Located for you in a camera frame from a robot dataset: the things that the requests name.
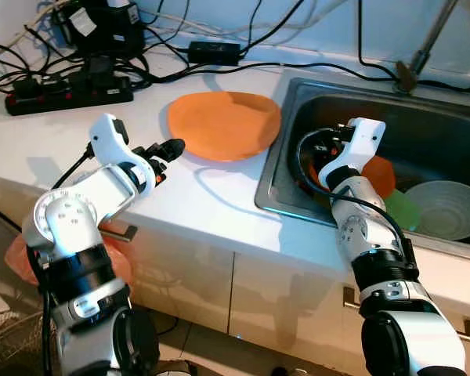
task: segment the countertop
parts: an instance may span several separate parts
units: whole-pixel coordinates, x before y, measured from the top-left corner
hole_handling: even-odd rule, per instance
[[[178,69],[179,62],[165,54],[153,54],[155,74]],[[153,85],[137,92],[131,103],[63,110],[11,117],[0,96],[0,178],[48,189],[81,155],[88,142],[89,128],[103,112],[124,121],[129,146],[148,147],[170,137],[168,105],[180,96],[205,91],[252,92],[267,96],[279,105],[291,77],[314,77],[378,90],[390,84],[370,83],[344,74],[247,69],[233,74],[198,74],[166,85]],[[417,95],[470,105],[470,95],[442,90],[419,89]],[[168,166],[167,180],[152,195],[119,215],[120,219],[201,239],[240,253],[271,257],[288,256],[314,270],[341,280],[352,280],[349,267],[337,251],[335,229],[262,211],[254,195],[267,151],[245,161],[215,163],[188,152]],[[87,162],[80,172],[93,170]],[[421,281],[437,299],[470,306],[470,260],[416,248]]]

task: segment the power adapter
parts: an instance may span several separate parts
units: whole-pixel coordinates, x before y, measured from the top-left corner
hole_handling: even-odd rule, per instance
[[[188,47],[190,63],[236,67],[240,59],[240,44],[238,43],[191,42]]]

